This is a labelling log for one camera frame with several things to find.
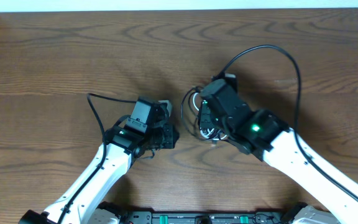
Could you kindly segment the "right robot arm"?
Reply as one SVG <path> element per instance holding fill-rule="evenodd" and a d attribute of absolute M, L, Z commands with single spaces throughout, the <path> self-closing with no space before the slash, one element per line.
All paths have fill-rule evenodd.
<path fill-rule="evenodd" d="M 204 87 L 200 97 L 230 144 L 289 176 L 340 223 L 358 223 L 358 184 L 309 147 L 286 122 L 269 110 L 252 111 L 224 79 Z"/>

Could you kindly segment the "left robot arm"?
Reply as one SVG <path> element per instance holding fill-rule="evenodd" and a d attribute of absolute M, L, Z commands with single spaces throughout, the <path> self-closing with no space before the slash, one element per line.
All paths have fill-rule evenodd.
<path fill-rule="evenodd" d="M 111 187 L 146 151 L 173 149 L 179 133 L 170 122 L 172 104 L 140 97 L 131 114 L 102 130 L 102 143 L 70 188 L 42 213 L 28 210 L 20 223 L 88 223 Z"/>

